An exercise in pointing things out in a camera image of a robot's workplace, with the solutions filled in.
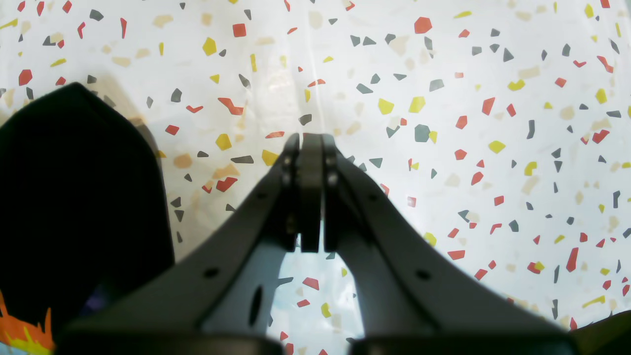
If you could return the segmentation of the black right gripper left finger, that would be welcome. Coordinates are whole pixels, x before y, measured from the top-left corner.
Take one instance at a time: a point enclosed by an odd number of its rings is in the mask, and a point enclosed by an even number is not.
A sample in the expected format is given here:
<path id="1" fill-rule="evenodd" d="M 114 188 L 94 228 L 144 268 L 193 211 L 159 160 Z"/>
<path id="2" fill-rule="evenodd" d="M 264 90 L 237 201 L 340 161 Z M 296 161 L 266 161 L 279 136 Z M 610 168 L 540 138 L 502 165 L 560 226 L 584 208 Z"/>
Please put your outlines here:
<path id="1" fill-rule="evenodd" d="M 283 355 L 266 329 L 285 254 L 313 249 L 313 146 L 293 134 L 238 209 L 198 249 L 114 305 L 70 326 L 57 355 Z"/>

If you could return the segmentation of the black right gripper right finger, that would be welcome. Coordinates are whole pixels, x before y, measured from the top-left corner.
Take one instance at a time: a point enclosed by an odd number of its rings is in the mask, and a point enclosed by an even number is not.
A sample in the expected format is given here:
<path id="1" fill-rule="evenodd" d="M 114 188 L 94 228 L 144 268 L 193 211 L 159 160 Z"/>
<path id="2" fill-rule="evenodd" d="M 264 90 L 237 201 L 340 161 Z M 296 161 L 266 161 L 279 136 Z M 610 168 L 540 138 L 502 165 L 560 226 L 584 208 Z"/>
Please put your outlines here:
<path id="1" fill-rule="evenodd" d="M 322 241 L 349 268 L 364 336 L 350 355 L 576 355 L 558 326 L 509 303 L 447 260 L 381 188 L 312 135 Z"/>

